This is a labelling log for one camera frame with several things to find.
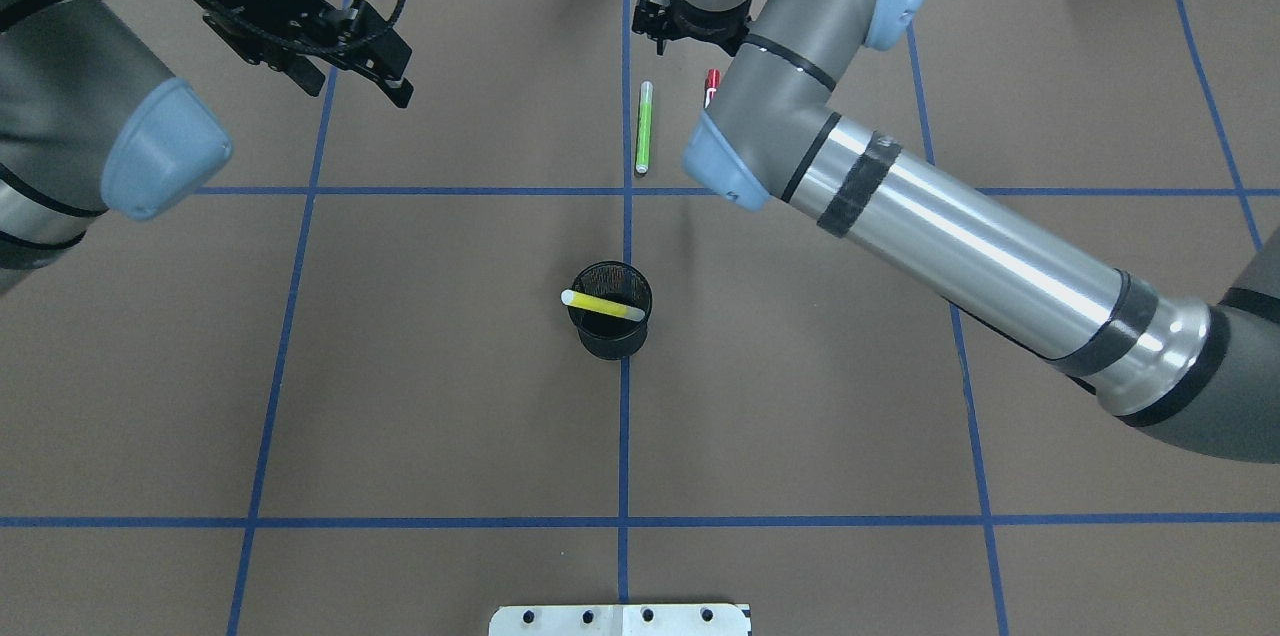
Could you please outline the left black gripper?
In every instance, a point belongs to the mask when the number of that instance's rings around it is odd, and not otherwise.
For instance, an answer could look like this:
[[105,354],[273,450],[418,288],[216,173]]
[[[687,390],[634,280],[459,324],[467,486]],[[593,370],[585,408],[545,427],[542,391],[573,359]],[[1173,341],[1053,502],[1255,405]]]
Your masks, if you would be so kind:
[[317,97],[326,81],[314,63],[319,58],[365,77],[394,107],[410,106],[413,84],[406,70],[412,49],[370,3],[353,0],[344,10],[321,8],[266,27],[246,20],[244,13],[243,6],[228,15],[207,10],[204,20],[248,65],[269,67]]

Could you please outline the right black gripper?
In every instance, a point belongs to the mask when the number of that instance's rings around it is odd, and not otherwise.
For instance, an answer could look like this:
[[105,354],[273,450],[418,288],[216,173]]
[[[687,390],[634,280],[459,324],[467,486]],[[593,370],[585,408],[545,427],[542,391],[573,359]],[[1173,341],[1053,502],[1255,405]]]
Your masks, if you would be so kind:
[[717,45],[735,58],[749,35],[753,0],[636,0],[635,31],[652,33],[658,58],[681,38]]

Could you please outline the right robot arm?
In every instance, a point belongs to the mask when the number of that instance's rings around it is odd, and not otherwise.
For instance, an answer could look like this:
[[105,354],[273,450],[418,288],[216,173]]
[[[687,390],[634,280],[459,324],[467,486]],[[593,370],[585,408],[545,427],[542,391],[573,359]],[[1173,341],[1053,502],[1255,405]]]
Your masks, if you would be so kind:
[[637,0],[658,47],[731,67],[682,163],[748,211],[781,200],[1070,378],[1128,427],[1222,459],[1279,459],[1277,239],[1220,302],[1164,297],[831,107],[860,49],[886,51],[925,0]]

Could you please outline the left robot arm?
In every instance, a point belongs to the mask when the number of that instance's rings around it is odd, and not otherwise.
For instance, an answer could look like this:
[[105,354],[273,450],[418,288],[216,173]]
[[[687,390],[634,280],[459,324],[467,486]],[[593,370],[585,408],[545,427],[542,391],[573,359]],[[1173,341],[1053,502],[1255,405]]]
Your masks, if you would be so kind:
[[[410,45],[370,3],[192,0],[248,65],[320,93],[326,61],[406,107]],[[101,0],[3,0],[3,290],[81,244],[93,221],[157,218],[230,161],[233,141]]]

